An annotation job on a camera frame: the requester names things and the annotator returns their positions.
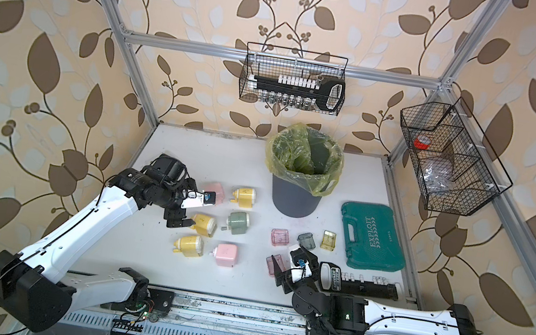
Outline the pink shavings tray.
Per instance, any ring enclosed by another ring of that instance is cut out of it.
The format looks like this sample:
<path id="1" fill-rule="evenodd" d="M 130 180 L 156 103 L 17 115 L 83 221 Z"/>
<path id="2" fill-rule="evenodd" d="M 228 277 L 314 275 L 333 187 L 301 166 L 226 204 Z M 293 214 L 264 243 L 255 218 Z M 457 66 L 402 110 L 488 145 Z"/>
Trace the pink shavings tray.
<path id="1" fill-rule="evenodd" d="M 272 229 L 270 232 L 271 244 L 274 247 L 288 246 L 290 243 L 289 231 L 284 229 Z"/>
<path id="2" fill-rule="evenodd" d="M 284 258 L 282 254 L 274 254 L 268 256 L 266 259 L 266 264 L 268 268 L 268 275 L 271 277 L 276 276 L 276 267 L 278 268 L 278 271 L 280 273 L 285 272 L 289 269 L 287 259 Z"/>

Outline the clear green-sharpener tray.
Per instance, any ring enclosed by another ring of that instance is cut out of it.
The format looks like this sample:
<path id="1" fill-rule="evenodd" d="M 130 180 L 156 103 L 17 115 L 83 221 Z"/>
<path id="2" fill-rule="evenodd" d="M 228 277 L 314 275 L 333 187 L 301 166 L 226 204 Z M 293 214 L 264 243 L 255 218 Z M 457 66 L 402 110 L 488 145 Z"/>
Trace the clear green-sharpener tray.
<path id="1" fill-rule="evenodd" d="M 304 247 L 307 251 L 314 250 L 316 248 L 316 242 L 312 233 L 306 232 L 297 236 L 299 246 Z"/>

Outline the yellow shavings tray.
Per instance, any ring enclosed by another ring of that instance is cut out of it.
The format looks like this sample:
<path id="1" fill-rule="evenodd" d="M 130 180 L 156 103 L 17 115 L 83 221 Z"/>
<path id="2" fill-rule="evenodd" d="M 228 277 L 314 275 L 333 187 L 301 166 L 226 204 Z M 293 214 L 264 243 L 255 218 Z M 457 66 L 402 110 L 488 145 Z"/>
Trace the yellow shavings tray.
<path id="1" fill-rule="evenodd" d="M 336 238 L 337 234 L 334 232 L 330 232 L 329 230 L 325 230 L 323 233 L 323 238 L 321 241 L 320 247 L 322 250 L 333 252 L 336 249 Z"/>

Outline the pink sharpener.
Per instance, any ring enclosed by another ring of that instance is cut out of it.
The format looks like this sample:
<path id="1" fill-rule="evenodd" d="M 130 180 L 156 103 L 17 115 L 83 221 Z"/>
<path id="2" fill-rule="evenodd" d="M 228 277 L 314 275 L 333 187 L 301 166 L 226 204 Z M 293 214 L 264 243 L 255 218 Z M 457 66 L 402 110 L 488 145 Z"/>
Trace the pink sharpener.
<path id="1" fill-rule="evenodd" d="M 216 205 L 221 205 L 223 203 L 224 198 L 225 198 L 225 193 L 224 193 L 223 186 L 221 185 L 221 183 L 218 183 L 218 182 L 206 183 L 203 186 L 203 190 L 208 191 L 208 192 L 215 192 L 215 200 L 216 200 L 215 204 Z"/>
<path id="2" fill-rule="evenodd" d="M 236 265 L 238 246 L 232 243 L 221 243 L 213 251 L 211 255 L 214 257 L 216 265 L 223 268 L 232 268 Z"/>

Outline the green pencil sharpener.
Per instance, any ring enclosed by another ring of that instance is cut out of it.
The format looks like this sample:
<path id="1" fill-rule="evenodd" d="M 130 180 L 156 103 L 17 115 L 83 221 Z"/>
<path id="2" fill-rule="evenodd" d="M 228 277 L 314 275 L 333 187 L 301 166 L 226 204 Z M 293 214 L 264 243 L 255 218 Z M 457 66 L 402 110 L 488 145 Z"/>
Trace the green pencil sharpener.
<path id="1" fill-rule="evenodd" d="M 233 235 L 246 234 L 250 227 L 250 215 L 247 212 L 231 212 L 222 227 L 222 231 L 229 231 Z"/>

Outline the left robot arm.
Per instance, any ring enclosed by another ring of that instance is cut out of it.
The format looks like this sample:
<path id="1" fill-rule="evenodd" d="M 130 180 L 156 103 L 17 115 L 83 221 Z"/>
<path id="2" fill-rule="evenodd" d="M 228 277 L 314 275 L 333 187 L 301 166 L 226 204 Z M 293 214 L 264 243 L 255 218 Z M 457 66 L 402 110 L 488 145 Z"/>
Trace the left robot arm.
<path id="1" fill-rule="evenodd" d="M 19 253 L 0 252 L 0 308 L 32 333 L 46 331 L 66 314 L 102 304 L 123 304 L 136 321 L 155 304 L 148 279 L 131 267 L 108 274 L 68 276 L 72 266 L 119 223 L 149 206 L 163 209 L 169 228 L 194 225 L 187 209 L 211 206 L 181 161 L 161 154 L 141 170 L 108 178 L 97 198 L 63 225 Z"/>

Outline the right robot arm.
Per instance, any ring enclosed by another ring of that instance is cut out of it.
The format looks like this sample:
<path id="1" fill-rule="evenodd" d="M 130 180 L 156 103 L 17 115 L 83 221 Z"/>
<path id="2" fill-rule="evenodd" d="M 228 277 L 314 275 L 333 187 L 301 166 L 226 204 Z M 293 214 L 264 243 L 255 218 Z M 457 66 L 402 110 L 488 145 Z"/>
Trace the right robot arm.
<path id="1" fill-rule="evenodd" d="M 480 335 L 464 305 L 417 311 L 358 296 L 326 294 L 317 289 L 306 264 L 284 271 L 274 257 L 270 263 L 276 286 L 291 295 L 293 310 L 306 321 L 305 335 Z"/>

